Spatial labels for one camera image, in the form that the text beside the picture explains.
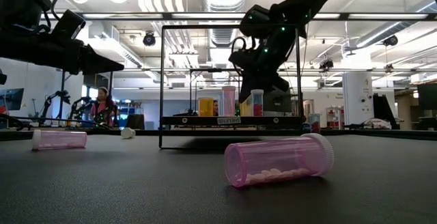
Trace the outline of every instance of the window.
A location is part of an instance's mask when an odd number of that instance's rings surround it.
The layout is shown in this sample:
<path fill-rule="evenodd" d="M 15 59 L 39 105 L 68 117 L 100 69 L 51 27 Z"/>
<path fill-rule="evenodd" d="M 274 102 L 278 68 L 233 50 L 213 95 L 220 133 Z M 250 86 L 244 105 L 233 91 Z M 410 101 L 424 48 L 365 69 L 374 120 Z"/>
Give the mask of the window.
<path fill-rule="evenodd" d="M 89 97 L 97 98 L 97 96 L 98 96 L 98 89 L 90 88 L 89 89 Z"/>
<path fill-rule="evenodd" d="M 82 86 L 82 97 L 86 97 L 87 96 L 87 89 L 88 89 L 88 87 L 86 85 Z"/>

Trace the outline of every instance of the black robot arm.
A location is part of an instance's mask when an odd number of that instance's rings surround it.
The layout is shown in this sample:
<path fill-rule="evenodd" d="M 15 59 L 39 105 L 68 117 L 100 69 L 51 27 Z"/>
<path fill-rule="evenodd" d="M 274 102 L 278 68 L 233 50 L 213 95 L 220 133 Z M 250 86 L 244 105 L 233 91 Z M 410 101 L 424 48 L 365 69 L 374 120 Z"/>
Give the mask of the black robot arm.
<path fill-rule="evenodd" d="M 0 0 L 0 57 L 60 68 L 70 74 L 124 69 L 76 40 L 85 19 L 74 12 L 66 10 L 51 32 L 50 9 L 53 12 L 50 0 Z M 40 25 L 42 15 L 47 25 Z"/>
<path fill-rule="evenodd" d="M 52 105 L 52 99 L 54 99 L 55 97 L 60 97 L 61 102 L 66 102 L 67 104 L 70 104 L 70 96 L 68 95 L 68 92 L 66 90 L 56 91 L 54 94 L 46 98 L 46 101 L 44 102 L 44 110 L 42 111 L 42 114 L 40 116 L 41 118 L 46 118 L 48 108 Z"/>
<path fill-rule="evenodd" d="M 85 102 L 85 104 L 81 105 L 81 107 L 77 108 L 77 104 L 80 102 Z M 73 119 L 74 114 L 83 111 L 85 109 L 85 107 L 87 107 L 87 104 L 89 104 L 91 102 L 91 98 L 90 97 L 82 97 L 79 98 L 78 100 L 74 101 L 73 104 L 71 105 L 71 112 L 70 115 L 68 116 L 69 120 Z"/>
<path fill-rule="evenodd" d="M 252 89 L 266 93 L 274 89 L 287 91 L 290 85 L 277 70 L 293 50 L 296 29 L 306 38 L 305 25 L 322 9 L 328 0 L 285 0 L 269 10 L 254 5 L 240 23 L 240 31 L 247 37 L 260 39 L 257 48 L 240 49 L 229 57 L 230 62 L 242 69 L 240 102 Z"/>

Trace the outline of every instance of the security camera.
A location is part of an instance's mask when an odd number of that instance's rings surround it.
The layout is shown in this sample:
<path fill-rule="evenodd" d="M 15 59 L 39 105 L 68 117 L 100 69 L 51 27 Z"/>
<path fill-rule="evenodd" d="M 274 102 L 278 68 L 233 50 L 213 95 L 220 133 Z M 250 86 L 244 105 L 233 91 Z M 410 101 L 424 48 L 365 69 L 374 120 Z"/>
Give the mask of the security camera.
<path fill-rule="evenodd" d="M 145 46 L 154 46 L 156 43 L 154 33 L 152 31 L 146 32 L 143 43 Z"/>
<path fill-rule="evenodd" d="M 320 63 L 319 69 L 327 70 L 330 68 L 334 68 L 334 62 L 331 59 L 327 59 L 327 60 Z"/>
<path fill-rule="evenodd" d="M 387 39 L 385 39 L 382 42 L 382 44 L 385 46 L 396 46 L 398 42 L 399 42 L 399 40 L 397 39 L 396 36 L 391 36 L 391 37 L 388 37 Z"/>

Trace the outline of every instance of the monitor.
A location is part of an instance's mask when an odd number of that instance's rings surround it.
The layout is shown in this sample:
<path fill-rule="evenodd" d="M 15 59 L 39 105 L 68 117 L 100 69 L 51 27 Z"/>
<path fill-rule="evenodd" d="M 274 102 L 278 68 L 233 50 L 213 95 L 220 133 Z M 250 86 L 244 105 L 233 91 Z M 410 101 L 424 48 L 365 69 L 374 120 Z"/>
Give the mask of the monitor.
<path fill-rule="evenodd" d="M 24 92 L 24 88 L 0 89 L 0 106 L 4 106 L 7 111 L 19 111 Z"/>
<path fill-rule="evenodd" d="M 423 110 L 437 109 L 437 83 L 417 85 L 419 105 Z"/>

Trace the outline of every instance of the label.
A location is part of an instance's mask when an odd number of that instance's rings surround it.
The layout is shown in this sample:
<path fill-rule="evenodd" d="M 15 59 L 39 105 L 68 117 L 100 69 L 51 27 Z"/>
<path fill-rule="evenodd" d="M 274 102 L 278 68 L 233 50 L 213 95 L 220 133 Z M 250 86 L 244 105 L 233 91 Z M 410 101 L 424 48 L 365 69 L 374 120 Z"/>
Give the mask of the label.
<path fill-rule="evenodd" d="M 239 117 L 220 117 L 217 118 L 218 125 L 226 125 L 226 124 L 240 124 L 241 118 Z"/>
<path fill-rule="evenodd" d="M 253 104 L 253 116 L 262 116 L 262 104 Z"/>

